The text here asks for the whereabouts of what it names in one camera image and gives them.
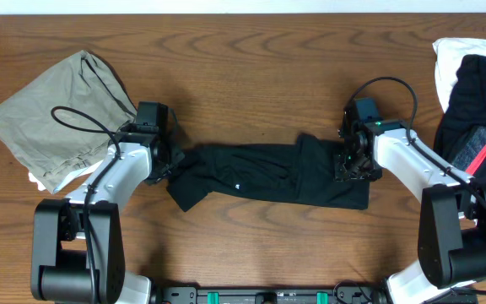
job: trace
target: wood grain surface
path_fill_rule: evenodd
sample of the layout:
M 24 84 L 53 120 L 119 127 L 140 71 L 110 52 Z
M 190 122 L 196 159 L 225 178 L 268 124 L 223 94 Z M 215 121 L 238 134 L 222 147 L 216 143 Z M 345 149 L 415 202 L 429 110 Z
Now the wood grain surface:
M 451 36 L 486 38 L 486 14 L 0 16 L 0 103 L 88 50 L 111 64 L 134 103 L 175 108 L 186 145 L 289 144 L 302 132 L 338 138 L 352 92 L 392 75 L 417 91 L 415 129 L 432 145 L 442 115 L 432 42 Z M 410 114 L 397 84 L 364 95 L 386 118 Z M 0 303 L 35 302 L 33 212 L 51 197 L 0 141 Z M 414 261 L 419 203 L 385 173 L 365 211 L 212 193 L 183 213 L 162 183 L 140 185 L 121 224 L 127 268 L 162 284 L 324 286 L 375 282 Z

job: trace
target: black cable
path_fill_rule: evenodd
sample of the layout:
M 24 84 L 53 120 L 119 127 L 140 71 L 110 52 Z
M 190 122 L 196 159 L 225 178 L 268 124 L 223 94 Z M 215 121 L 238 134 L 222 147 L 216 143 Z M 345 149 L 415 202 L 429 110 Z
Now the black cable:
M 424 157 L 426 158 L 427 160 L 429 160 L 431 163 L 433 163 L 434 165 L 436 165 L 440 170 L 442 170 L 444 172 L 444 174 L 447 174 L 449 176 L 451 176 L 455 181 L 457 181 L 463 188 L 465 188 L 470 194 L 472 194 L 475 199 L 485 208 L 486 210 L 486 201 L 484 200 L 484 198 L 481 197 L 481 195 L 479 195 L 479 193 L 474 190 L 472 187 L 470 187 L 464 180 L 462 180 L 462 178 L 460 178 L 459 176 L 457 176 L 456 174 L 452 173 L 451 172 L 451 167 L 445 167 L 443 166 L 438 160 L 435 160 L 432 156 L 428 155 L 425 151 L 423 151 L 423 149 L 421 149 L 421 147 L 419 147 L 417 144 L 416 144 L 416 139 L 412 138 L 411 134 L 410 134 L 410 131 L 412 130 L 412 126 L 413 126 L 413 121 L 415 119 L 415 115 L 416 115 L 416 112 L 418 110 L 418 97 L 417 95 L 415 94 L 415 91 L 413 90 L 413 88 L 408 84 L 406 83 L 404 80 L 402 79 L 398 79 L 396 77 L 389 77 L 389 76 L 385 76 L 385 77 L 378 77 L 378 78 L 375 78 L 375 79 L 372 79 L 372 80 L 369 80 L 367 81 L 365 84 L 363 84 L 362 86 L 360 86 L 353 94 L 352 96 L 350 97 L 350 99 L 348 100 L 348 102 L 352 101 L 355 96 L 357 96 L 357 94 L 359 94 L 365 87 L 367 87 L 369 84 L 372 84 L 376 81 L 379 81 L 379 80 L 391 80 L 391 81 L 395 81 L 395 82 L 398 82 L 399 84 L 402 84 L 404 85 L 409 91 L 410 91 L 410 94 L 412 95 L 412 98 L 413 98 L 413 109 L 412 109 L 412 115 L 410 117 L 410 121 L 408 123 L 408 128 L 406 129 L 406 138 L 408 139 L 408 142 Z M 472 288 L 465 288 L 465 287 L 455 287 L 453 288 L 453 290 L 459 290 L 459 291 L 463 291 L 463 292 L 466 292 L 466 293 L 474 293 L 476 295 L 483 295 L 483 296 L 486 296 L 486 290 L 476 290 L 476 289 L 472 289 Z
M 80 115 L 82 117 L 85 117 L 84 115 L 87 115 L 87 114 L 85 114 L 85 113 L 83 113 L 81 111 L 78 111 L 78 110 L 74 110 L 73 108 L 66 107 L 66 106 L 56 106 L 53 109 L 51 109 L 51 112 L 50 112 L 51 118 L 53 118 L 57 123 L 65 126 L 67 128 L 71 128 L 72 130 L 81 131 L 81 132 L 87 132 L 87 133 L 105 133 L 104 130 L 87 129 L 87 128 L 81 128 L 81 127 L 76 127 L 76 126 L 70 125 L 70 124 L 62 121 L 61 119 L 59 119 L 56 116 L 56 111 L 57 110 L 71 111 L 72 113 L 78 114 L 78 115 Z
M 342 283 L 350 283 L 354 286 L 356 286 L 357 288 L 359 288 L 359 290 L 361 291 L 361 295 L 367 300 L 367 301 L 370 301 L 372 302 L 372 300 L 370 299 L 369 296 L 367 296 L 365 294 L 365 292 L 363 291 L 363 288 L 361 288 L 361 286 L 359 286 L 359 284 L 355 281 L 352 281 L 352 280 L 342 280 L 340 282 L 338 282 L 335 287 L 333 288 L 333 295 L 337 298 L 337 301 L 341 302 L 341 304 L 347 304 L 345 301 L 341 300 L 338 298 L 338 293 L 337 293 L 337 289 L 338 287 L 342 284 Z
M 72 126 L 72 125 L 69 125 L 65 122 L 62 122 L 61 120 L 59 120 L 56 117 L 55 113 L 58 110 L 70 111 L 74 114 L 78 114 L 81 117 L 84 117 L 84 118 L 88 119 L 89 121 L 91 121 L 92 123 L 96 124 L 102 131 L 77 128 L 75 126 Z M 95 188 L 99 184 L 102 177 L 106 174 L 106 172 L 108 172 L 108 170 L 110 170 L 110 168 L 112 168 L 112 166 L 116 163 L 116 161 L 118 161 L 121 158 L 122 151 L 121 151 L 121 148 L 119 147 L 119 143 L 117 142 L 117 139 L 114 136 L 113 132 L 108 130 L 108 128 L 106 128 L 102 123 L 98 122 L 93 117 L 91 117 L 91 116 L 89 116 L 89 115 L 87 115 L 87 114 L 85 114 L 81 111 L 78 111 L 78 110 L 75 110 L 73 108 L 69 108 L 69 107 L 66 107 L 66 106 L 56 106 L 56 107 L 51 109 L 51 116 L 56 120 L 56 122 L 59 122 L 63 126 L 69 127 L 71 129 L 74 129 L 74 130 L 84 131 L 84 132 L 95 131 L 94 133 L 106 133 L 110 137 L 111 142 L 116 146 L 116 153 L 114 155 L 114 158 L 99 173 L 99 175 L 93 180 L 93 182 L 91 182 L 88 185 L 88 191 L 85 194 L 85 198 L 84 198 L 84 234 L 85 234 L 85 242 L 86 242 L 86 245 L 87 245 L 87 252 L 88 252 L 89 273 L 91 275 L 91 304 L 97 304 L 98 301 L 97 301 L 97 288 L 96 288 L 96 275 L 95 275 L 96 269 L 95 269 L 95 258 L 94 258 L 94 255 L 93 255 L 93 242 L 91 241 L 91 237 L 92 237 L 91 236 L 92 231 L 91 231 L 91 227 L 90 227 L 91 223 L 89 222 L 89 201 L 91 199 L 91 195 L 93 195 L 95 193 Z

